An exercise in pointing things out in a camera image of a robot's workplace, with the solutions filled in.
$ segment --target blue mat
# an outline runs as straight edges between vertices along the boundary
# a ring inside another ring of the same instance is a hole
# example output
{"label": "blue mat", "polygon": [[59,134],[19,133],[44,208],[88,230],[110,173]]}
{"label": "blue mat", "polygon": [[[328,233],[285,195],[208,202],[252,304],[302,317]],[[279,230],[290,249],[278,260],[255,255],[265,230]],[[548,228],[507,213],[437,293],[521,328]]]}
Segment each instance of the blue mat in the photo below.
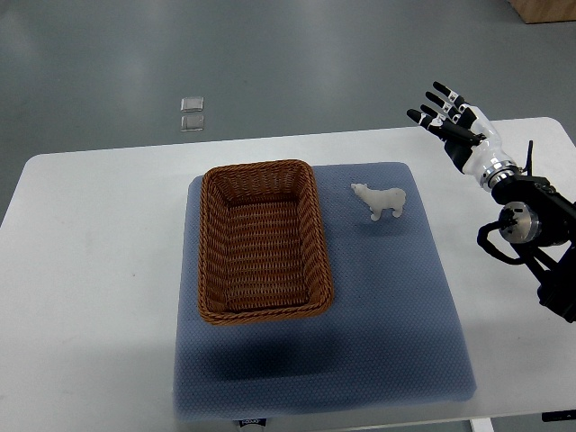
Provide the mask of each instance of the blue mat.
{"label": "blue mat", "polygon": [[[190,185],[175,351],[182,421],[465,401],[476,388],[409,168],[316,166],[335,299],[308,319],[215,327],[196,308],[200,177]],[[350,188],[406,191],[377,222]]]}

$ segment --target robotic arm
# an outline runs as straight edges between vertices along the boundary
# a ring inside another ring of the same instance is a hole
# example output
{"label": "robotic arm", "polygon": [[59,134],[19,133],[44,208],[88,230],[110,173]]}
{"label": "robotic arm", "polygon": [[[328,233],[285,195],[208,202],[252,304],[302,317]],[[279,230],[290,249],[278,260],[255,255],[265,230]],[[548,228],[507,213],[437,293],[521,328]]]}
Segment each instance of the robotic arm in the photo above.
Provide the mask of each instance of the robotic arm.
{"label": "robotic arm", "polygon": [[[575,321],[576,203],[557,193],[546,178],[532,176],[532,141],[522,169],[504,153],[500,135],[478,107],[438,82],[434,88],[447,101],[426,92],[439,109],[421,105],[422,112],[408,110],[408,116],[439,137],[456,168],[474,176],[504,206],[497,221],[480,228],[478,244],[507,264],[525,264],[540,282],[540,304],[568,322]],[[518,257],[506,256],[490,243],[488,235],[493,230],[499,231]],[[542,250],[567,241],[571,244],[558,262]]]}

